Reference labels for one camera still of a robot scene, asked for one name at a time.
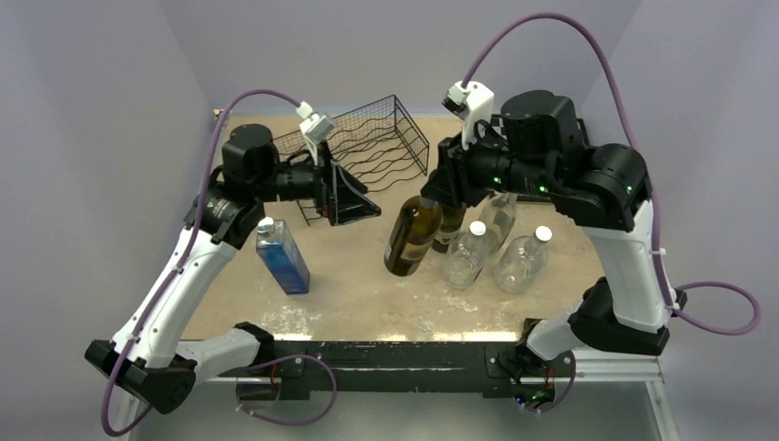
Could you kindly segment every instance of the metal frame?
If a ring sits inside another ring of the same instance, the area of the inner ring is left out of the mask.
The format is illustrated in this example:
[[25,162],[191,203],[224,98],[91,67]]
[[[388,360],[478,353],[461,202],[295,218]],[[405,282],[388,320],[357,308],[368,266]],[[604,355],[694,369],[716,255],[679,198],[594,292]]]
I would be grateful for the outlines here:
[[[287,352],[289,350],[295,350],[295,349],[301,349],[305,347],[314,347],[319,345],[320,347],[325,347],[327,344],[338,344],[338,345],[350,345],[350,344],[360,344],[364,347],[365,350],[370,351],[371,349],[375,348],[376,345],[393,345],[398,343],[408,343],[411,345],[423,345],[422,343],[415,343],[415,342],[276,342],[277,351],[281,352]],[[439,347],[443,346],[449,346],[455,351],[463,352],[463,354],[467,352],[471,353],[480,353],[482,350],[486,350],[488,348],[496,348],[496,347],[502,347],[504,345],[511,345],[511,342],[452,342],[452,343],[443,343],[443,342],[436,342]],[[601,351],[597,351],[591,348],[582,348],[578,350],[574,350],[574,356],[576,356],[576,381],[577,382],[640,382],[644,383],[647,387],[647,392],[649,395],[649,399],[651,401],[651,407],[652,411],[654,413],[655,422],[658,427],[658,433],[660,434],[660,439],[662,441],[679,441],[679,434],[676,429],[676,423],[673,418],[673,413],[671,406],[668,401],[668,397],[665,393],[665,385],[662,378],[662,372],[660,370],[660,364],[656,357],[653,356],[631,356],[631,355],[623,355],[623,354],[611,354],[611,353],[604,353]],[[477,366],[481,363],[483,359],[481,356],[478,358],[472,358],[470,360],[463,360],[465,365],[469,366]],[[414,380],[417,380],[420,378],[420,375],[426,376],[429,379],[433,379],[435,377],[439,377],[443,382],[448,382],[451,379],[446,379],[447,376],[451,376],[452,373],[457,373],[458,370],[437,370],[440,368],[436,367],[414,367],[412,369],[408,368],[401,368],[401,367],[392,367],[392,366],[386,366],[386,367],[370,367],[370,366],[359,366],[360,364],[365,365],[365,359],[353,359],[353,360],[340,360],[341,365],[343,363],[346,364],[352,364],[354,366],[347,367],[347,366],[341,366],[339,365],[337,360],[331,361],[327,360],[328,363],[332,363],[335,366],[336,374],[339,377],[339,389],[341,386],[346,386],[348,389],[349,381],[346,382],[346,384],[343,384],[341,379],[344,377],[344,375],[352,374],[352,375],[380,375],[380,377],[377,377],[377,379],[389,379],[389,378],[399,378],[403,372],[406,373],[406,375],[410,375],[409,373],[412,373],[411,375],[414,375]],[[282,390],[297,390],[298,388],[295,387],[295,381],[300,381],[304,376],[302,375],[302,366],[301,365],[295,365],[294,361],[290,362],[292,366],[286,366],[286,369],[297,369],[300,371],[299,377],[294,377],[295,374],[291,370],[288,370],[288,374],[291,376],[287,378],[287,381],[284,381],[284,378],[278,378],[278,382],[284,382],[285,387],[282,388]],[[559,374],[555,378],[555,381],[560,384],[561,382],[566,381],[567,375],[570,374],[570,371],[565,369],[564,367],[567,365],[560,366]],[[497,378],[490,378],[489,375],[484,375],[487,372],[485,370],[481,371],[481,376],[485,381],[490,383],[491,387],[497,387],[493,385],[498,385],[500,382],[502,382],[503,387],[499,387],[495,390],[495,394],[483,394],[487,397],[492,396],[492,398],[499,398],[502,393],[508,391],[510,387],[511,381],[507,378],[503,379],[497,379]],[[531,382],[543,382],[544,379],[542,378],[526,378],[523,379],[523,381],[526,381],[528,383]],[[403,387],[403,381],[396,382],[396,386]],[[267,377],[246,377],[244,375],[238,375],[236,373],[227,374],[223,376],[219,376],[213,379],[209,379],[208,383],[231,383],[231,384],[269,384],[269,380]],[[322,384],[321,387],[315,387],[315,390],[328,390],[327,385]],[[462,390],[462,391],[473,391],[477,392],[477,390]],[[307,398],[307,397],[301,397],[299,393],[294,393],[295,397],[287,396],[287,399],[300,399],[300,398]],[[115,417],[116,423],[119,422],[122,423],[128,423],[129,421],[134,418],[134,416],[137,414],[137,411],[139,409],[139,403],[138,401],[129,395],[128,393],[123,392],[121,394],[122,396],[122,402],[119,406],[118,414]],[[123,436],[120,438],[125,441],[129,441],[130,434]]]

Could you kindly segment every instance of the blue liquid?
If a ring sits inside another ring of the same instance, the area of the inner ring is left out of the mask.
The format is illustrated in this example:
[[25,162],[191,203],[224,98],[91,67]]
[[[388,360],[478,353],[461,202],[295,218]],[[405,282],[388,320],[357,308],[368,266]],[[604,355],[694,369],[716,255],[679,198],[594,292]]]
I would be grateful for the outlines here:
[[310,272],[300,254],[298,245],[283,220],[274,222],[275,230],[269,236],[257,237],[257,254],[287,294],[307,294]]

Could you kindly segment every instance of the wine bottle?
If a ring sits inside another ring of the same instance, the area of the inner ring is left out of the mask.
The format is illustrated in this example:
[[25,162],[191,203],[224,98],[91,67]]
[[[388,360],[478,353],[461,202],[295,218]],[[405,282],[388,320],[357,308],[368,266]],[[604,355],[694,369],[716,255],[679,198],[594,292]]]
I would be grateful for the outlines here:
[[465,207],[452,209],[442,204],[441,211],[444,214],[444,219],[441,222],[441,228],[438,229],[438,233],[435,235],[433,249],[438,253],[445,253],[449,244],[460,233],[466,209]]
[[441,226],[443,213],[435,201],[420,196],[406,200],[395,220],[384,266],[395,276],[410,276],[419,267]]

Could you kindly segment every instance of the white paint stain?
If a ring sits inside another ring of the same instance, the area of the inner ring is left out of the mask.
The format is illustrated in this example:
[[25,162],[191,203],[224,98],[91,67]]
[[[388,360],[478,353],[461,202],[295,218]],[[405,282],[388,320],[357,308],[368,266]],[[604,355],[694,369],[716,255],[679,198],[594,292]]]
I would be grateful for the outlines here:
[[287,342],[306,342],[311,340],[311,336],[308,334],[274,334],[274,340],[287,341]]
[[512,332],[433,333],[436,342],[515,342]]
[[451,296],[446,298],[446,303],[455,310],[463,310],[465,312],[475,312],[479,310],[478,306],[471,305],[462,299],[459,300]]
[[316,322],[321,317],[321,314],[309,313],[305,308],[284,305],[277,313],[263,314],[263,324],[277,334],[309,335],[309,323]]
[[408,338],[403,334],[381,334],[377,340],[380,342],[405,342]]
[[433,331],[433,326],[434,326],[433,322],[431,322],[429,320],[422,320],[422,321],[419,322],[419,325],[418,325],[420,331],[422,331],[423,333],[430,333],[430,332],[432,332]]

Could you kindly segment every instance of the table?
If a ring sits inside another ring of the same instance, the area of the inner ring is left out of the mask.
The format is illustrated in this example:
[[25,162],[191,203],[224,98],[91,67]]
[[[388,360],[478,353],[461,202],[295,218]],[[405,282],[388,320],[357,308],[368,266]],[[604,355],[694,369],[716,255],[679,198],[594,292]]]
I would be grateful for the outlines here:
[[[298,121],[233,117],[229,126],[258,122],[279,136],[297,128]],[[433,169],[435,146],[457,133],[459,120],[416,121],[431,143]],[[518,208],[509,241],[542,224],[554,233],[548,245],[548,267],[527,292],[510,294],[495,284],[491,268],[500,254],[465,290],[445,284],[444,256],[432,250],[414,275],[393,276],[384,267],[383,252],[402,202],[418,194],[425,179],[419,176],[369,194],[381,206],[382,215],[339,227],[331,227],[327,220],[307,226],[294,202],[266,204],[269,216],[290,226],[311,271],[310,293],[284,294],[256,255],[252,237],[217,276],[184,338],[214,337],[248,321],[279,339],[292,340],[514,341],[525,317],[547,318],[568,309],[603,274],[580,228],[551,205],[527,203]],[[465,225],[478,218],[480,209],[469,209]]]

